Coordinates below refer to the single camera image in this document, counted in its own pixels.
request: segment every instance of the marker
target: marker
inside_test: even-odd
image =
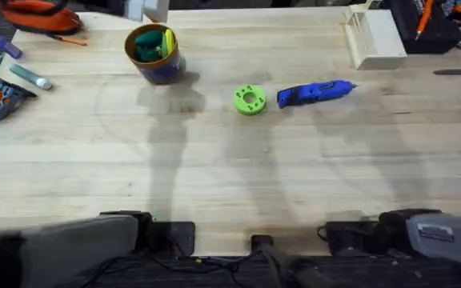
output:
[[[35,85],[36,87],[42,88],[44,90],[49,90],[53,87],[53,84],[47,81],[47,79],[45,79],[42,76],[36,75],[35,73],[20,66],[19,64],[13,64],[12,67],[10,67],[10,71],[12,71],[20,78],[27,80],[29,83]]]
[[[13,59],[19,59],[22,56],[22,51],[3,36],[0,36],[0,49],[5,51]]]

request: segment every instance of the glue stick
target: glue stick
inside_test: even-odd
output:
[[[40,87],[44,90],[49,90],[51,89],[51,87],[53,87],[53,85],[49,81],[47,81],[47,79],[45,79],[42,76],[36,75],[35,73],[29,71],[28,69],[25,69],[19,64],[13,64],[12,67],[10,67],[10,71],[12,71],[20,78],[27,80],[29,83],[35,85],[36,87]]]

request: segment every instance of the wooden tabletop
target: wooden tabletop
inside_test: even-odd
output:
[[[139,23],[81,13],[88,46],[17,32],[19,63],[53,82],[0,122],[0,228],[150,211],[196,223],[197,254],[245,254],[253,233],[318,253],[315,227],[401,207],[461,215],[461,50],[352,68],[346,8],[171,11],[188,76],[152,86],[126,58]],[[339,100],[280,110],[276,91],[346,79]],[[235,110],[255,84],[267,110]]]

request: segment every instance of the orange pouch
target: orange pouch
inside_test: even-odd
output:
[[[0,0],[0,10],[17,29],[54,35],[72,35],[81,30],[81,20],[66,8],[67,0],[58,4],[37,0]]]

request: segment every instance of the pencil cup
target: pencil cup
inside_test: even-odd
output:
[[[174,34],[174,49],[165,58],[155,62],[142,62],[136,58],[136,45],[134,40],[152,30],[160,30],[164,32],[170,29],[161,24],[149,24],[140,26],[133,30],[126,38],[125,50],[127,57],[138,68],[140,73],[154,84],[168,84],[177,81],[182,77],[186,70],[186,60],[179,52],[178,41]]]

